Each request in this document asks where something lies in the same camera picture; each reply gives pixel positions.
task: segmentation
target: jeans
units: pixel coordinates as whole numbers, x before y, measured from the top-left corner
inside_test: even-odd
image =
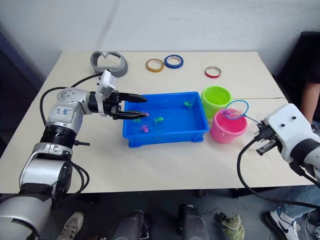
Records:
[[[314,133],[320,136],[320,122],[312,122]],[[320,188],[316,185],[293,186],[287,195],[287,200],[314,204],[320,206]],[[315,210],[314,208],[298,205],[283,204],[281,212],[292,219],[300,218],[303,214]]]

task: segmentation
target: lime green bucket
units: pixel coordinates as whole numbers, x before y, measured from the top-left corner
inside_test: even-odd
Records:
[[[231,93],[221,86],[209,86],[201,93],[201,101],[207,119],[212,119],[232,101]]]

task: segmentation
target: red tape roll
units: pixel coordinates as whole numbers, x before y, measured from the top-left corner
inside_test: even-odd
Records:
[[[214,70],[216,70],[219,74],[218,74],[218,75],[210,75],[210,74],[208,73],[208,70],[209,70],[209,69],[214,69]],[[216,79],[216,78],[220,77],[220,75],[221,75],[221,69],[218,68],[218,67],[216,67],[216,66],[208,66],[208,67],[205,69],[204,74],[205,74],[208,78]]]

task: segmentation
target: green toy fish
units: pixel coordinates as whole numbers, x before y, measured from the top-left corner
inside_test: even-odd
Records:
[[[193,106],[192,102],[190,102],[190,101],[185,101],[185,102],[184,102],[184,105],[185,105],[186,107],[189,107],[189,108],[192,108],[192,106]]]
[[[138,119],[133,119],[132,121],[133,121],[135,124],[141,123],[141,119],[140,119],[140,118],[138,118]]]
[[[155,125],[157,125],[158,123],[163,122],[164,120],[165,119],[163,117],[155,117],[154,118]]]

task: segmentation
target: person's arm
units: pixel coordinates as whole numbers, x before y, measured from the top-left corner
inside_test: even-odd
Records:
[[[320,94],[320,83],[306,82],[302,91],[301,99],[301,112],[305,118],[312,123],[316,107],[318,104],[318,98]]]

